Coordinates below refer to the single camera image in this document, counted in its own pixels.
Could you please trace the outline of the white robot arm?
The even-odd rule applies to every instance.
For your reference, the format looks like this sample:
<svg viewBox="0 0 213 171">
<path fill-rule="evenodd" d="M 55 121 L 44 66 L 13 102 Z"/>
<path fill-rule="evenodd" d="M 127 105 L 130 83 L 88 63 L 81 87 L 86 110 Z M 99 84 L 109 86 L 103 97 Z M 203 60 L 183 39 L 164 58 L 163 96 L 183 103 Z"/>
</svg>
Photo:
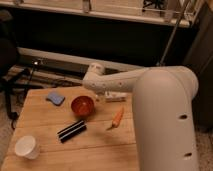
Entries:
<svg viewBox="0 0 213 171">
<path fill-rule="evenodd" d="M 198 79 L 184 66 L 142 67 L 106 75 L 92 63 L 83 86 L 130 92 L 140 171 L 199 171 L 192 100 Z"/>
</svg>

